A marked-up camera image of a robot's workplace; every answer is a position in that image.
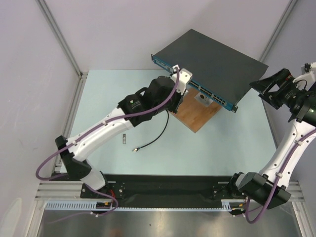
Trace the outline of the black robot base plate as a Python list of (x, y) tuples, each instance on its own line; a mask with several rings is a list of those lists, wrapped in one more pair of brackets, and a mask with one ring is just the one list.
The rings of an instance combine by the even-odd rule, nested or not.
[(230, 184), (230, 176), (119, 175), (106, 174), (108, 185), (101, 192), (113, 194), (118, 203), (163, 203), (187, 206), (223, 199), (244, 200)]

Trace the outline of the silver transceiver module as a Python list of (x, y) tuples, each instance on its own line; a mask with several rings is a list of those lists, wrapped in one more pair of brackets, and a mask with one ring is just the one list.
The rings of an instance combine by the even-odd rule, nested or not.
[(126, 144), (126, 134), (122, 135), (122, 142), (123, 142), (123, 144)]

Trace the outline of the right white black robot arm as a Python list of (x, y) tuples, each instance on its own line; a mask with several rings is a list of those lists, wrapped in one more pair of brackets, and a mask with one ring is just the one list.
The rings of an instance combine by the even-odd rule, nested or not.
[(291, 117), (289, 130), (267, 165), (260, 172), (242, 172), (231, 178), (227, 192), (232, 198), (246, 195), (266, 209), (280, 206), (291, 197), (286, 190), (292, 172), (316, 137), (316, 65), (306, 64), (295, 78), (288, 69), (250, 83), (251, 88), (273, 108), (286, 105)]

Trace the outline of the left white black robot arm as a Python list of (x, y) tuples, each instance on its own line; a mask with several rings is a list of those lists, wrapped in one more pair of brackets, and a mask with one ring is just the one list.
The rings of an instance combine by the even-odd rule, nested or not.
[(92, 167), (88, 156), (116, 135), (151, 120), (163, 111), (175, 113), (191, 80), (189, 75), (176, 77), (159, 76), (148, 87), (127, 95), (104, 119), (82, 134), (56, 138), (55, 143), (61, 150), (60, 156), (69, 177), (91, 187), (97, 197), (106, 196), (108, 182), (101, 171)]

